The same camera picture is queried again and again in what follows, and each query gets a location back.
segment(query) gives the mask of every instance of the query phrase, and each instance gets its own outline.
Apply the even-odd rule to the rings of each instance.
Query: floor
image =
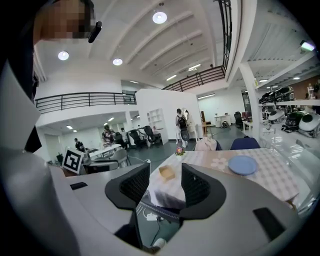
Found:
[[[237,138],[243,138],[245,135],[243,132],[232,125],[229,128],[211,128],[213,138],[219,142],[223,150],[229,150],[232,142]],[[189,141],[187,151],[192,151],[196,146],[195,141]],[[128,151],[129,159],[132,165],[140,164],[145,160],[151,161],[151,172],[153,172],[164,160],[171,156],[177,149],[175,141],[169,141],[165,145],[153,146],[152,148],[144,148],[141,151],[136,149],[130,149]],[[140,236],[143,245],[151,246],[153,240],[163,238],[169,241],[179,230],[179,224],[169,223],[167,220],[159,222],[148,221],[146,216],[150,213],[148,209],[140,208],[140,204],[137,207],[137,219],[140,231]]]

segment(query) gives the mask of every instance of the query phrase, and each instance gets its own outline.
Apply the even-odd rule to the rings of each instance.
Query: white pillar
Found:
[[[239,69],[242,73],[243,81],[248,91],[250,106],[251,106],[251,115],[252,115],[252,135],[259,142],[259,133],[260,133],[260,109],[258,101],[258,93],[256,91],[256,82],[254,74],[248,64],[248,62],[240,63]]]
[[[127,130],[127,132],[128,132],[128,131],[130,131],[130,130],[132,130],[134,128],[133,125],[132,125],[132,121],[131,121],[130,111],[126,111],[125,112],[125,119],[126,119],[127,127],[129,128]]]

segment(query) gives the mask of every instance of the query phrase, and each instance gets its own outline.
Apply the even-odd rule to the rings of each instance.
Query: fluorescent light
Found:
[[[169,77],[169,78],[167,79],[167,81],[171,80],[172,78],[175,78],[176,76],[177,76],[177,75],[175,74],[175,75]]]
[[[197,68],[197,67],[200,67],[200,66],[201,66],[201,64],[198,64],[198,65],[192,66],[192,67],[190,67],[190,68],[189,68],[189,70],[193,70],[193,69],[195,69],[195,68]]]
[[[214,95],[216,95],[216,94],[214,93],[214,94],[210,94],[210,95],[207,95],[207,96],[203,96],[203,97],[198,98],[198,100],[204,99],[204,98],[207,98],[207,97],[211,97],[211,96],[214,96]]]
[[[312,44],[308,43],[308,42],[303,42],[301,44],[301,48],[303,48],[305,50],[308,50],[308,51],[313,51],[315,49],[315,47]]]
[[[69,59],[69,53],[67,51],[61,51],[58,54],[58,58],[61,61],[66,61],[67,59]]]
[[[116,66],[120,66],[122,63],[123,63],[123,61],[120,58],[115,58],[113,60],[113,64],[116,65]]]
[[[162,24],[167,20],[167,15],[164,12],[157,12],[153,15],[152,20],[154,23]]]

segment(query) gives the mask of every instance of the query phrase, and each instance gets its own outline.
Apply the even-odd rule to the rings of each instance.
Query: railing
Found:
[[[134,94],[113,92],[79,92],[38,98],[35,106],[41,114],[98,105],[136,105]]]
[[[230,0],[218,0],[223,29],[223,67],[227,70],[232,39],[232,18]]]
[[[217,66],[210,68],[199,73],[195,73],[189,77],[186,77],[178,82],[170,84],[162,90],[183,92],[188,89],[204,85],[209,82],[213,82],[219,79],[225,78],[225,69],[223,66]]]

